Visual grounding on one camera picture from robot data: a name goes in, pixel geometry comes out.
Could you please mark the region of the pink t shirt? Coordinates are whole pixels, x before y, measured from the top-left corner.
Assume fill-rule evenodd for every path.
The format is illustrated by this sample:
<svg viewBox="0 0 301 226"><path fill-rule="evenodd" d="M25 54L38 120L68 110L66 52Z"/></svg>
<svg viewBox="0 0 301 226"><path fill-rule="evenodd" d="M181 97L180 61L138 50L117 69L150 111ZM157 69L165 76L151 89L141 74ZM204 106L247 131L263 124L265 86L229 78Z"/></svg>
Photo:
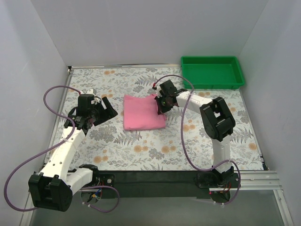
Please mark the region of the pink t shirt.
<svg viewBox="0 0 301 226"><path fill-rule="evenodd" d="M166 117L158 114L156 95L124 96L124 130L153 130L166 127Z"/></svg>

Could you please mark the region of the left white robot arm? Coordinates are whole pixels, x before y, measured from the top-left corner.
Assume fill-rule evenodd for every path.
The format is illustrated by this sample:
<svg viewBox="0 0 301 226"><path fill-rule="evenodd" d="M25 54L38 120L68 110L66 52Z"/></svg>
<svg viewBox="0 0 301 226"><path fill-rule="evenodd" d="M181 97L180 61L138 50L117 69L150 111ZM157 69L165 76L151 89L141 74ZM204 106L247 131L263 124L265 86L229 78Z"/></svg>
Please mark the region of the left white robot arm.
<svg viewBox="0 0 301 226"><path fill-rule="evenodd" d="M60 139L63 144L55 148L43 169L29 179L34 207L65 212L77 191L84 186L96 188L99 185L101 180L95 165L81 165L71 174L69 167L88 131L117 115L108 98L79 95L78 105L69 111L63 126Z"/></svg>

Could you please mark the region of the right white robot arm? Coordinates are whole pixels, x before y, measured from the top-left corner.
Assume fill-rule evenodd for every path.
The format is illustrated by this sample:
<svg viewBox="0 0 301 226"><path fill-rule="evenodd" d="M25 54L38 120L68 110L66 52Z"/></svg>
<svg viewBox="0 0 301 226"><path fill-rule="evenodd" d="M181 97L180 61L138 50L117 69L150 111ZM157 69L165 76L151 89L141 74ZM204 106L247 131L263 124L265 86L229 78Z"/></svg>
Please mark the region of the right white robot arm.
<svg viewBox="0 0 301 226"><path fill-rule="evenodd" d="M174 106L182 107L181 118L181 142L185 157L189 164L196 170L204 172L210 177L208 184L218 187L226 186L234 173L233 163L230 161L230 136L236 125L234 117L222 97L209 99L200 97L186 89L177 89L171 80L159 85L153 84L153 90L157 91L155 97L158 114L170 111ZM184 141L184 116L189 109L201 115L206 134L211 138L214 153L214 163L209 169L201 169L190 160Z"/></svg>

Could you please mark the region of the green plastic bin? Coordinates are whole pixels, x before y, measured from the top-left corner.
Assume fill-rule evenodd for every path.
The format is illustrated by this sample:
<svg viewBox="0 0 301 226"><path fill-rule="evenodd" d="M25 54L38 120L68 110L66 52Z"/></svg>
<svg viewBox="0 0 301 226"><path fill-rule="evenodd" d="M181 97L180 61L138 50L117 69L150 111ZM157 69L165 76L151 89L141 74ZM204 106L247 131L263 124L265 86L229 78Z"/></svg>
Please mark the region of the green plastic bin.
<svg viewBox="0 0 301 226"><path fill-rule="evenodd" d="M239 60L235 56L182 56L185 88L238 89L245 84Z"/></svg>

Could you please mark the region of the floral patterned table mat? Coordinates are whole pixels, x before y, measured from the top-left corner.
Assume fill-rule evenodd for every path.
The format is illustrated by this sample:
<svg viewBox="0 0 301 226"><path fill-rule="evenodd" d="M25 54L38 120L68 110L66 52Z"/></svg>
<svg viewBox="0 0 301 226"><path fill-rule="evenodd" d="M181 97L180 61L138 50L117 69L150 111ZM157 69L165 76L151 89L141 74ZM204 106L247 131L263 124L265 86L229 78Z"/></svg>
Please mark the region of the floral patterned table mat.
<svg viewBox="0 0 301 226"><path fill-rule="evenodd" d="M63 114L77 105L78 90L94 88L99 97L107 97L118 115L89 130L77 149L70 169L82 164L96 165L100 170L192 170L181 142L183 109L175 107L166 114L164 129L125 131L124 95L146 97L153 93L155 81L171 80L182 87L180 67L75 69L63 101ZM184 141L188 156L198 168L210 168L214 153L201 116L186 110Z"/></svg>

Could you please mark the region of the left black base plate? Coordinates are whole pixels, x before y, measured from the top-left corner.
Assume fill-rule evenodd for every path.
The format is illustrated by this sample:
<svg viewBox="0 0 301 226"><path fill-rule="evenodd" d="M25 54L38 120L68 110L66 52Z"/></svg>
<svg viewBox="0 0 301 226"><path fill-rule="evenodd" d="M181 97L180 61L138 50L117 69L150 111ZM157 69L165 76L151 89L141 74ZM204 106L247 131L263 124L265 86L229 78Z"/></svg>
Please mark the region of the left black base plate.
<svg viewBox="0 0 301 226"><path fill-rule="evenodd" d="M96 186L110 186L114 187L114 174L98 174L96 175Z"/></svg>

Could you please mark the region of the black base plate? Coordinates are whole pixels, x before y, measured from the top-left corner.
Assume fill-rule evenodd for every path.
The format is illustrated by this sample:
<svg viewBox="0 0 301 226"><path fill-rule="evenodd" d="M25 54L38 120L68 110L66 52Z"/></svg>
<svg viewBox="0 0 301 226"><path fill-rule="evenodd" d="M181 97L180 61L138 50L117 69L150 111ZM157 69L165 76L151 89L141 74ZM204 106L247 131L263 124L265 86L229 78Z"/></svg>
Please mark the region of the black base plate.
<svg viewBox="0 0 301 226"><path fill-rule="evenodd" d="M238 174L233 173L230 176L221 176L213 172L199 172L194 177L194 183L199 188L237 188Z"/></svg>
<svg viewBox="0 0 301 226"><path fill-rule="evenodd" d="M114 174L98 174L96 175L96 186L110 186L114 187Z"/></svg>

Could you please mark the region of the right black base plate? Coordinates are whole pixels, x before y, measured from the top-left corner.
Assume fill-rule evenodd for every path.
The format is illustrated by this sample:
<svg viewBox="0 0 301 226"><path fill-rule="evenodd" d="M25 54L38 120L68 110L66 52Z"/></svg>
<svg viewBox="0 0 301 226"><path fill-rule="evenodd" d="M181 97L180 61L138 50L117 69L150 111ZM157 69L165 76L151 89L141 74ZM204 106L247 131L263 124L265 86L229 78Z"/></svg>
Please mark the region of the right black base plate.
<svg viewBox="0 0 301 226"><path fill-rule="evenodd" d="M238 174L233 173L230 176L221 176L213 172L199 172L194 177L194 183L199 188L237 188Z"/></svg>

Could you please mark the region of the aluminium frame rail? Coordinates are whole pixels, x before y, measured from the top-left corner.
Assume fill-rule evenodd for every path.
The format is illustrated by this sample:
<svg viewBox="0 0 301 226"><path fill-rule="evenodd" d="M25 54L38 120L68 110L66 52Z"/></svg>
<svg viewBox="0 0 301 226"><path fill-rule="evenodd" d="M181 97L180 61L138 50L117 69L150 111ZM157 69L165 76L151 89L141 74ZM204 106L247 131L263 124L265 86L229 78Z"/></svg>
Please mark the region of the aluminium frame rail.
<svg viewBox="0 0 301 226"><path fill-rule="evenodd" d="M92 209L89 192L76 194L66 212L25 213L23 226L291 226L278 175L243 171L237 188L199 188L197 171L103 171L114 187Z"/></svg>

